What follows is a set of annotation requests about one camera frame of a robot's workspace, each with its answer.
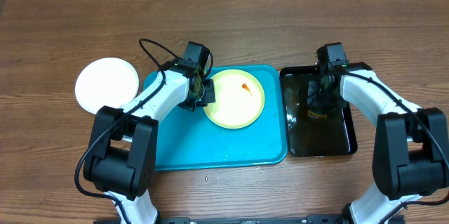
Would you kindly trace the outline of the green yellow sponge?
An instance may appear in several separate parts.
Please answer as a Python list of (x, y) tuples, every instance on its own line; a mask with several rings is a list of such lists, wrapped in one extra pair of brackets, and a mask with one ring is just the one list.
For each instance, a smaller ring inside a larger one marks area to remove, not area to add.
[(310, 117), (313, 117), (313, 118), (317, 118), (317, 119), (324, 119), (327, 117), (327, 114), (321, 114), (319, 112), (314, 112), (312, 110), (308, 110), (307, 115)]

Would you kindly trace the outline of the yellow plate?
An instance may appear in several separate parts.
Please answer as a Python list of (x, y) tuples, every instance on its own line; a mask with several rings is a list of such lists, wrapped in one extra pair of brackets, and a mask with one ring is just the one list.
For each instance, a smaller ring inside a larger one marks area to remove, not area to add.
[(262, 84), (249, 72), (222, 70), (211, 79), (215, 102), (204, 107), (206, 116), (226, 129), (241, 129), (252, 124), (262, 113), (265, 96)]

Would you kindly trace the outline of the white pink plate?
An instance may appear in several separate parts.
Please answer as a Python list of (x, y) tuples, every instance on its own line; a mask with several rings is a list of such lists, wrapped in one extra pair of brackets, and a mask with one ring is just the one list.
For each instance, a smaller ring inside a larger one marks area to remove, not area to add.
[(74, 93), (78, 104), (96, 114), (103, 106), (119, 108), (129, 103), (139, 90), (135, 68), (120, 58), (102, 58), (87, 65), (76, 79)]

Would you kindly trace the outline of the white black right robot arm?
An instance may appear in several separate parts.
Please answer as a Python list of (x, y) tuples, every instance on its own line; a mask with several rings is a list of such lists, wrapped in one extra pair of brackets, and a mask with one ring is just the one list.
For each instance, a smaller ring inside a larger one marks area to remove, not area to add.
[(297, 125), (305, 138), (335, 138), (337, 116), (357, 107), (375, 126), (373, 184), (347, 204), (337, 223), (402, 223), (410, 205), (438, 206), (426, 196), (448, 187), (448, 130), (438, 108), (422, 109), (394, 93), (364, 62), (323, 63), (300, 78)]

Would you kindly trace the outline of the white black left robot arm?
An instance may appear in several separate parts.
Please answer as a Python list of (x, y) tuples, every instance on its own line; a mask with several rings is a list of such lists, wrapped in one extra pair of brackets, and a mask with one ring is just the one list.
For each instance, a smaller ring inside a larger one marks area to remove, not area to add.
[(159, 124), (177, 106), (194, 110), (214, 101), (210, 71), (203, 62), (172, 60), (134, 100), (120, 108), (100, 108), (75, 171), (76, 178), (92, 182), (97, 192), (84, 190), (79, 180), (77, 189), (89, 197), (112, 200), (118, 223), (158, 223), (148, 187)]

